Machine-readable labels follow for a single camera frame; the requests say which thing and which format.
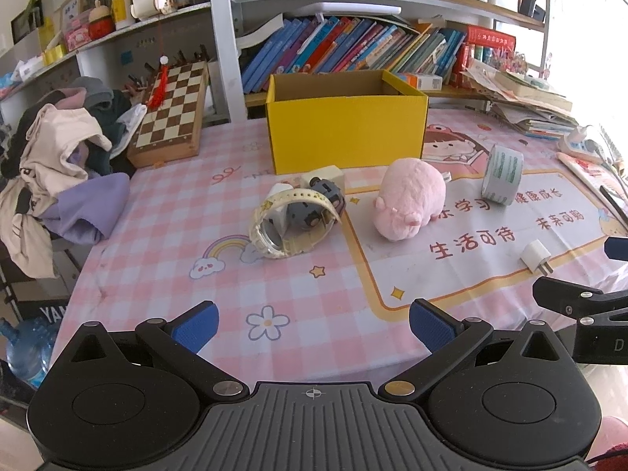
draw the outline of yellow border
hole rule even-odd
[[[591,201],[591,203],[597,207],[602,207],[601,202],[592,195],[589,189],[584,186],[580,182],[580,180],[571,172],[564,172],[561,170],[529,170],[525,171],[523,175],[530,174],[539,174],[539,173],[558,173],[561,174],[566,179],[576,186],[580,192],[586,196],[586,198]],[[475,175],[473,176],[461,176],[457,177],[458,179],[476,179]],[[370,193],[379,191],[379,186],[366,186],[364,188],[353,188],[347,190],[347,195],[356,195],[358,193]],[[407,318],[407,309],[410,305],[404,305],[397,308],[391,308],[386,306],[384,300],[382,299],[381,294],[379,293],[377,283],[371,271],[371,267],[369,266],[368,261],[366,260],[366,256],[360,246],[360,242],[357,239],[356,231],[351,223],[351,219],[349,218],[349,212],[344,211],[342,215],[342,232],[345,236],[345,240],[347,241],[347,245],[349,247],[349,252],[351,253],[351,258],[353,258],[354,264],[356,266],[356,270],[358,276],[360,277],[360,282],[362,283],[362,288],[364,289],[364,294],[366,295],[366,299],[371,307],[372,312],[380,319],[395,322],[400,320],[405,320]],[[595,239],[591,242],[583,244],[577,248],[572,250],[568,250],[562,255],[558,257],[552,258],[552,266],[558,267],[560,265],[567,264],[571,262],[573,259],[577,257],[581,257],[587,253],[590,253],[594,249],[599,248],[604,244],[607,236],[603,235],[602,237]],[[455,307],[464,301],[469,301],[478,296],[482,296],[484,294],[488,294],[489,292],[494,291],[496,288],[503,288],[516,285],[526,278],[535,276],[533,275],[527,268],[522,268],[506,274],[504,276],[493,276],[490,278],[486,278],[485,280],[480,281],[476,285],[471,287],[462,289],[457,292],[453,292],[451,294],[447,294],[445,296],[441,296],[435,299],[431,299],[431,302],[436,304],[442,310],[446,310],[447,308]]]

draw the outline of pink plush pig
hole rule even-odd
[[[375,228],[385,238],[409,239],[435,220],[445,205],[445,181],[431,164],[406,157],[386,170],[375,199]]]

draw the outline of gray ribbed plate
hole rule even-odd
[[[43,466],[42,471],[63,467]],[[356,384],[261,383],[216,405],[183,446],[137,471],[488,471],[451,451],[411,405]],[[552,468],[583,471],[582,462]]]

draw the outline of wristwatch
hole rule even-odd
[[[290,203],[297,202],[320,205],[323,208],[323,217],[320,223],[309,230],[290,228],[288,230],[289,235],[284,236],[280,244],[273,242],[266,233],[263,224],[266,215],[271,210],[280,209]],[[310,251],[329,233],[336,221],[340,221],[340,216],[327,198],[314,190],[296,188],[269,196],[262,205],[253,211],[249,226],[249,238],[253,246],[263,256],[270,259],[282,259]]]

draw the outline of pink checkered tablecloth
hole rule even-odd
[[[555,143],[523,139],[481,113],[432,109],[428,123],[488,149],[500,143],[519,150],[528,170],[569,175],[554,157]],[[347,170],[347,189],[376,186],[384,171]],[[405,315],[387,320],[369,308],[341,228],[312,252],[290,259],[250,253],[249,218],[277,182],[271,172],[264,120],[205,129],[198,157],[138,171],[113,235],[92,249],[82,270],[55,356],[85,321],[99,320],[109,331],[132,330],[147,318],[170,320],[210,299],[220,324],[199,354],[250,386],[258,380],[371,380],[377,386],[425,357]],[[609,261],[601,247],[557,273],[605,291],[628,283],[623,263]],[[457,318],[483,317],[498,329],[516,329],[530,318],[555,329],[567,325],[568,319],[536,306],[533,280],[529,275],[447,310]]]

